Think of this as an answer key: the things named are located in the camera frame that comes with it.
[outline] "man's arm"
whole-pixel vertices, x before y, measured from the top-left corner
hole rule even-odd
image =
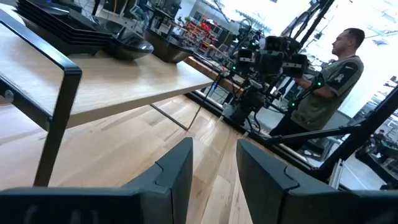
[[[324,99],[340,96],[348,88],[354,85],[361,76],[362,69],[354,62],[344,63],[338,71],[325,80],[324,86],[314,90],[313,94]],[[303,88],[310,88],[312,82],[304,78],[295,78],[298,85]]]

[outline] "wooden floor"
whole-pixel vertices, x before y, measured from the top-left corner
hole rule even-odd
[[[185,125],[198,105],[184,96],[156,103]],[[0,104],[0,189],[31,186],[46,132]],[[193,137],[193,182],[187,223],[252,223],[239,182],[241,134],[202,109],[184,131],[150,106],[68,129],[50,186],[119,187],[184,137]]]

